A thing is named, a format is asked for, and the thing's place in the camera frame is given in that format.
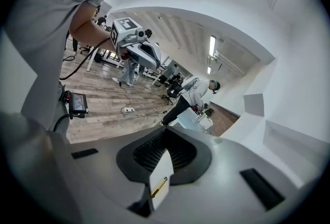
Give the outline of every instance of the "person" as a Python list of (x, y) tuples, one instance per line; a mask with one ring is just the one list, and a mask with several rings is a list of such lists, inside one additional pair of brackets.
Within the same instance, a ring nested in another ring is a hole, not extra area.
[[(67, 49), (67, 39), (69, 37), (70, 32), (67, 32), (67, 37), (65, 38), (65, 47), (64, 47), (64, 51)], [(72, 47), (73, 47), (73, 55), (75, 56), (77, 54), (77, 50), (78, 50), (78, 41), (75, 40), (74, 38), (72, 38)]]
[(106, 22), (107, 22), (106, 17), (107, 17), (107, 16), (105, 15), (104, 17), (101, 16), (100, 18), (98, 18), (96, 24), (97, 24), (97, 25), (102, 25), (103, 23), (106, 23)]
[(170, 76), (177, 71), (178, 71), (177, 64), (168, 67), (167, 69), (165, 69), (164, 73), (159, 77), (159, 83), (164, 84), (166, 80), (168, 80)]
[(162, 119), (161, 125), (168, 125), (170, 122), (174, 121), (177, 116), (183, 113), (187, 108), (197, 105), (199, 111), (202, 111), (204, 104), (202, 97), (207, 92), (207, 89), (216, 91), (219, 90), (220, 83), (215, 80), (198, 80), (191, 88), (183, 93), (176, 106)]
[[(102, 1), (16, 0), (2, 27), (11, 46), (29, 66), (29, 72), (25, 71), (24, 75), (31, 74), (35, 79), (23, 100), (21, 113), (47, 130), (53, 129), (51, 125), (58, 115), (64, 115), (58, 103), (64, 36), (69, 29), (75, 40), (92, 46), (108, 39), (109, 32), (92, 22), (95, 10)], [(115, 51), (110, 39), (101, 48)], [(64, 127), (62, 124), (67, 129), (69, 121), (61, 123)]]
[(114, 82), (122, 82), (124, 79), (126, 84), (129, 85), (130, 87), (133, 86), (134, 84), (134, 72), (135, 68), (138, 65), (137, 62), (134, 62), (132, 58), (124, 60), (124, 65), (125, 67), (122, 70), (122, 74), (118, 78), (112, 78)]

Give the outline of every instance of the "black slot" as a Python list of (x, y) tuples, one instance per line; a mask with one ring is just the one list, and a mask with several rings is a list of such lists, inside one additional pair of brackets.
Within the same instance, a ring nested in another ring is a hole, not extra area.
[(256, 169), (247, 169), (241, 171), (240, 174), (267, 210), (285, 199)]
[(79, 152), (73, 152), (71, 155), (72, 155), (73, 159), (79, 159), (82, 157), (91, 156), (92, 154), (96, 154), (96, 153), (98, 153), (98, 150), (96, 150), (95, 148), (92, 148), (92, 149), (87, 149), (87, 150), (83, 150), (83, 151), (79, 151)]

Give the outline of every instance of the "black pants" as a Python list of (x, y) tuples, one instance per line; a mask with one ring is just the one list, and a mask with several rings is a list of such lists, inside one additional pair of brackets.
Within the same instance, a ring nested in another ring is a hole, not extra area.
[[(67, 37), (65, 38), (65, 44), (67, 43), (67, 39), (69, 37), (69, 31), (67, 32)], [(74, 38), (72, 38), (72, 47), (73, 47), (73, 51), (77, 52), (78, 49), (78, 41), (75, 40)]]
[(174, 121), (180, 113), (183, 113), (189, 107), (190, 105), (185, 98), (180, 96), (176, 106), (163, 118), (163, 125), (168, 125), (170, 122)]
[(161, 76), (159, 77), (159, 83), (160, 83), (160, 84), (164, 84), (166, 80), (167, 80), (167, 77), (164, 76), (164, 75), (161, 75)]

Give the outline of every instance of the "desk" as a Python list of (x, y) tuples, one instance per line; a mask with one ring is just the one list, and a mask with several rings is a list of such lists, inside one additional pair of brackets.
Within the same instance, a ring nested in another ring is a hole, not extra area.
[(199, 122), (193, 122), (193, 120), (197, 120), (197, 117), (198, 115), (191, 108), (188, 108), (183, 113), (178, 115), (176, 120), (171, 122), (170, 126), (174, 126), (175, 124), (179, 123), (185, 129), (204, 132), (205, 130)]

